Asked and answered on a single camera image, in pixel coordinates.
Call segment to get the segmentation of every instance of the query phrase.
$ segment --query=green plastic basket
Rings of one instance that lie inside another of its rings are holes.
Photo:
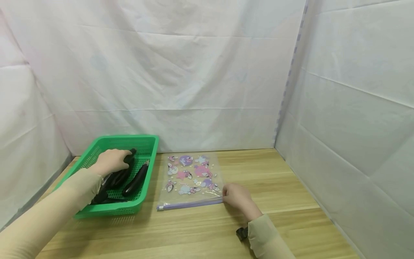
[[[88,205],[82,211],[75,215],[75,218],[100,217],[108,215],[122,215],[137,213],[141,209],[141,205],[147,196],[149,180],[151,179],[152,168],[154,166],[156,151],[158,148],[158,136],[155,135],[116,135],[103,136],[95,139],[92,144],[86,149],[79,160],[73,165],[69,172],[57,184],[57,189],[67,178],[77,172],[81,168],[88,168],[93,165],[99,154],[107,149],[123,149],[129,150],[137,149],[135,154],[135,164],[132,173],[125,184],[117,190],[109,190],[110,198],[125,198],[122,196],[124,187],[134,178],[141,166],[149,160],[148,172],[145,177],[145,182],[135,195],[131,195],[125,199],[128,202]]]

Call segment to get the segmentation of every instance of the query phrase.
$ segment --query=human hand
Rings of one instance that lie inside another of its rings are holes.
[[[127,169],[129,165],[124,163],[124,158],[132,154],[129,150],[108,149],[98,156],[98,160],[89,169],[96,174],[106,175]]]
[[[239,184],[228,183],[224,185],[223,201],[240,210],[249,222],[263,215],[252,200],[249,190]]]

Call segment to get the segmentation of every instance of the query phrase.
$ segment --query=sticker design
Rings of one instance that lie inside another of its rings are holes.
[[[188,155],[183,155],[180,157],[180,163],[183,166],[188,166],[193,163],[193,157],[190,157]]]
[[[178,194],[183,195],[183,194],[195,194],[196,192],[201,191],[201,188],[198,187],[189,187],[188,184],[184,184],[183,186],[181,186],[181,189],[178,191]]]
[[[178,157],[168,157],[170,161],[175,161]]]
[[[204,177],[208,177],[208,178],[211,178],[211,177],[213,176],[213,174],[212,174],[210,171],[205,172],[205,173],[202,173],[202,175],[203,175]]]
[[[202,155],[202,156],[199,156],[195,161],[202,164],[207,161],[207,157]]]
[[[177,184],[177,182],[173,182],[173,181],[171,181],[171,180],[168,180],[168,183],[167,183],[167,185],[165,186],[167,189],[167,191],[168,192],[171,192],[172,191],[172,189],[174,189],[174,185],[175,184]]]
[[[184,170],[184,171],[179,171],[178,172],[177,178],[180,178],[180,179],[183,179],[183,180],[184,180],[184,178],[192,179],[193,175],[190,173],[190,171]]]
[[[168,163],[168,174],[176,174],[178,173],[178,168],[176,166],[173,166],[171,163]]]
[[[217,184],[214,184],[213,181],[210,178],[209,179],[205,179],[201,183],[201,187],[207,187],[210,190],[220,191],[220,188],[218,187],[218,185]]]
[[[206,175],[211,175],[210,170],[208,170],[208,165],[205,165],[205,166],[195,165],[194,168],[195,168],[195,174],[198,177],[208,177]]]

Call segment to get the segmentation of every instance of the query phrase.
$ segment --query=white fabric wall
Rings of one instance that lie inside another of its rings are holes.
[[[0,10],[0,229],[69,156]]]
[[[271,148],[305,0],[4,0],[66,144]]]
[[[414,1],[313,4],[276,148],[366,258],[414,258]]]

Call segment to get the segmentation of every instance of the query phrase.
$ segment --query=clear plastic bag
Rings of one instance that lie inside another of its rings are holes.
[[[223,202],[223,180],[214,152],[163,154],[162,169],[158,211]]]

